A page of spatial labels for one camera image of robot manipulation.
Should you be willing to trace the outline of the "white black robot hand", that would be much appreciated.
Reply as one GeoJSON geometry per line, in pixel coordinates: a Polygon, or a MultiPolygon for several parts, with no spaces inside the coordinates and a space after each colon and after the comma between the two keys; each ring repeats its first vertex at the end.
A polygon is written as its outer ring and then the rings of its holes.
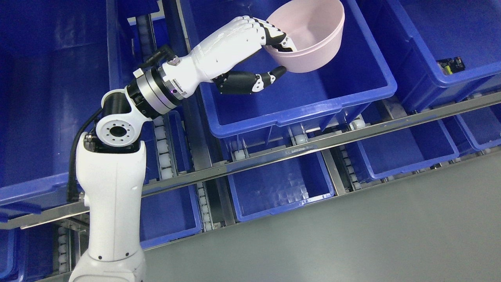
{"type": "Polygon", "coordinates": [[[201,83],[213,83],[221,94],[254,94],[281,78],[287,69],[279,66],[263,73],[234,71],[240,62],[262,47],[286,47],[287,34],[268,21],[238,16],[202,40],[176,65],[164,63],[155,76],[167,98],[189,98],[201,83]]]}

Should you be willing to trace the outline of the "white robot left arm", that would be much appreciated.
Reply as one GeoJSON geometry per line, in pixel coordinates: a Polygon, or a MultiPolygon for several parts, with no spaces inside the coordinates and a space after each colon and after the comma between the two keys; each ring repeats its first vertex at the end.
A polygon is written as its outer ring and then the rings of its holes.
{"type": "Polygon", "coordinates": [[[76,179],[90,209],[89,246],[71,282],[143,282],[146,262],[140,245],[140,205],[146,172],[143,124],[180,104],[184,92],[160,76],[156,64],[176,66],[168,45],[134,71],[123,89],[107,92],[101,117],[91,132],[80,133],[75,152],[76,179]]]}

